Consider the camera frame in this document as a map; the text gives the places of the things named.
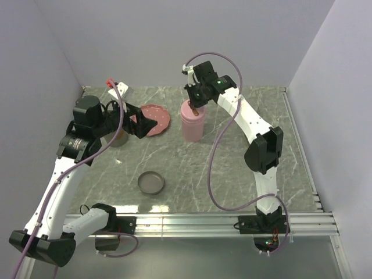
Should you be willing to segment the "pink round lid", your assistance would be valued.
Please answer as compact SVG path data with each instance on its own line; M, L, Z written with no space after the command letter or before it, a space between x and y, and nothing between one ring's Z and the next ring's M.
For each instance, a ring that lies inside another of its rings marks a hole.
M203 121L206 116L206 106L192 108L190 101L187 100L182 103L180 114L183 121L187 123L198 123Z

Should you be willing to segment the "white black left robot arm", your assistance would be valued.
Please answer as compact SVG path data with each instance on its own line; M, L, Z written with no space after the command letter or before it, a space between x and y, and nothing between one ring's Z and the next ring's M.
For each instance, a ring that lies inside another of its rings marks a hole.
M116 209L102 203L69 224L65 217L80 181L105 147L101 138L120 130L145 137L157 121L144 116L136 106L110 101L112 110L96 96L80 98L73 108L73 121L61 139L53 175L30 221L22 230L14 230L10 244L30 257L58 267L65 266L76 247L97 231L117 233Z

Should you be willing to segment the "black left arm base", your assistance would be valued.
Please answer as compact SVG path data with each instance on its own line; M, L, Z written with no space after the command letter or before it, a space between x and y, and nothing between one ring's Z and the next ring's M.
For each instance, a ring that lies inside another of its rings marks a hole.
M124 239L135 234L136 217L117 217L115 224L96 233L95 249L98 251L116 251Z

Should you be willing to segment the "pink cylindrical container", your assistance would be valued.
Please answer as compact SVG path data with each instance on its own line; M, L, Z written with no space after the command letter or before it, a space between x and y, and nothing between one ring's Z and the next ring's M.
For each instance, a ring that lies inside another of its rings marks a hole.
M205 118L203 116L188 119L181 116L182 134L188 142L198 142L203 137Z

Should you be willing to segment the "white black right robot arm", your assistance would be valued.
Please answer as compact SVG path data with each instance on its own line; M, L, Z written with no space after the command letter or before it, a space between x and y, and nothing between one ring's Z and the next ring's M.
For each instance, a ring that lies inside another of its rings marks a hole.
M214 101L232 117L248 140L244 161L253 171L259 198L254 226L265 233L272 231L282 220L282 206L277 198L277 166L282 154L283 130L265 121L242 96L233 79L219 76L210 61L183 65L183 74L188 77L185 89L192 108Z

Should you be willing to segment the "grey round lid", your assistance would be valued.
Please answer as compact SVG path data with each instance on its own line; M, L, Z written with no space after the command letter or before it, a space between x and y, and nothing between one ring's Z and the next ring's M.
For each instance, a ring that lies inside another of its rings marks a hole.
M164 188L165 180L155 171L145 171L138 177L137 184L142 193L157 195Z

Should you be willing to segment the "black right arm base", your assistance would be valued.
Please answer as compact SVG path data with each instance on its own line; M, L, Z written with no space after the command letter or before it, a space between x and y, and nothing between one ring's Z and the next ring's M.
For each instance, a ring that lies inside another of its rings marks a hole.
M280 247L279 235L285 237L291 232L287 218L283 214L240 215L233 227L241 235L253 235L254 246L259 252L272 253Z

